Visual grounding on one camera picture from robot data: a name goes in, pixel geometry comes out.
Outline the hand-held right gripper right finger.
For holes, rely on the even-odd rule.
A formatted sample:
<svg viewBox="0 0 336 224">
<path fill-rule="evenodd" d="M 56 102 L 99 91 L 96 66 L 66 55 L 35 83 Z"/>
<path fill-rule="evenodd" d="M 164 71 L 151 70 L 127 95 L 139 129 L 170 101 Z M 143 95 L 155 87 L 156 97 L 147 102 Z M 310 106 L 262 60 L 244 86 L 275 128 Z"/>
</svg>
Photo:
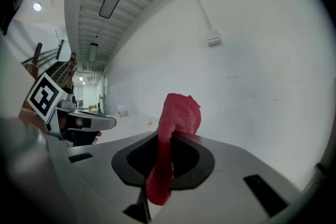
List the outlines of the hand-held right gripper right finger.
<svg viewBox="0 0 336 224">
<path fill-rule="evenodd" d="M 173 190 L 152 223 L 260 223 L 269 217 L 244 178 L 259 175 L 287 204 L 299 190 L 245 149 L 197 135 L 180 138 L 207 148 L 214 156 L 210 176 L 197 188 Z"/>
</svg>

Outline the person's left hand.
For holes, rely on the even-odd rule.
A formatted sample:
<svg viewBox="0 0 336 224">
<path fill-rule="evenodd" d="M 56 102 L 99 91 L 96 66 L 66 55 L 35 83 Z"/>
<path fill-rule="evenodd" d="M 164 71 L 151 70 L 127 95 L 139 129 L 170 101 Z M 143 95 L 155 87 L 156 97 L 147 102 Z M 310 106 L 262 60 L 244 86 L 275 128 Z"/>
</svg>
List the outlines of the person's left hand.
<svg viewBox="0 0 336 224">
<path fill-rule="evenodd" d="M 73 147 L 91 145 L 102 135 L 100 131 L 86 132 L 82 128 L 91 127 L 91 119 L 66 116 L 59 120 L 61 135 L 73 143 Z"/>
</svg>

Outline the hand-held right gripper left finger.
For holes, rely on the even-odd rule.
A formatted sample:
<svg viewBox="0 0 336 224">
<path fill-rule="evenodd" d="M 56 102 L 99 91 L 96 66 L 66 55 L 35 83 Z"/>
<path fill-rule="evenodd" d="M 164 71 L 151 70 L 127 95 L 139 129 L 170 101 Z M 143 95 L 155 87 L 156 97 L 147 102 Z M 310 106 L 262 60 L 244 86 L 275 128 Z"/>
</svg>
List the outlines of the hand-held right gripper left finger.
<svg viewBox="0 0 336 224">
<path fill-rule="evenodd" d="M 151 221 L 145 181 L 157 159 L 156 133 L 71 147 L 67 156 L 103 201 L 142 223 Z"/>
</svg>

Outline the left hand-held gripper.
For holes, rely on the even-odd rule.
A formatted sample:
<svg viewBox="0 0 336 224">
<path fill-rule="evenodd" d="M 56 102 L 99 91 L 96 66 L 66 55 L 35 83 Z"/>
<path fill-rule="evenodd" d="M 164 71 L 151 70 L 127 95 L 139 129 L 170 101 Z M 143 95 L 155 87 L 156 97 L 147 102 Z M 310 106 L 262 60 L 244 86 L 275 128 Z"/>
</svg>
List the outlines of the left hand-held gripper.
<svg viewBox="0 0 336 224">
<path fill-rule="evenodd" d="M 48 134 L 62 139 L 63 135 L 59 127 L 58 112 L 61 111 L 68 115 L 75 111 L 75 96 L 64 91 L 44 72 L 28 95 L 27 102 L 44 121 Z M 114 118 L 90 112 L 76 112 L 76 117 L 82 118 L 81 128 L 83 131 L 109 130 L 117 124 Z"/>
</svg>

